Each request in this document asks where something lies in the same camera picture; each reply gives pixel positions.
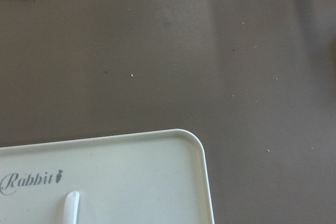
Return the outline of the white ceramic spoon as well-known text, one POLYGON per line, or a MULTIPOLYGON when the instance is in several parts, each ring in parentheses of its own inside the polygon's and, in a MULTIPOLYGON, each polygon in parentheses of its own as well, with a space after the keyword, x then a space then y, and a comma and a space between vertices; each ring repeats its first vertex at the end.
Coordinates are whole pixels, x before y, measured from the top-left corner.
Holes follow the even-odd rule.
POLYGON ((64 203, 63 224, 76 224, 78 216, 80 194, 78 191, 70 192, 64 203))

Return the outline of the cream rabbit tray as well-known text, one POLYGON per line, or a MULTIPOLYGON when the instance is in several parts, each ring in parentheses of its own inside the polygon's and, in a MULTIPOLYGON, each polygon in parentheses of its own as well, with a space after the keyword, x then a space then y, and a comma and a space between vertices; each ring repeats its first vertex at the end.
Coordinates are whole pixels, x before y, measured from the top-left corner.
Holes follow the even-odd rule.
POLYGON ((1 148, 1 223, 213 223, 204 148, 182 129, 1 148))

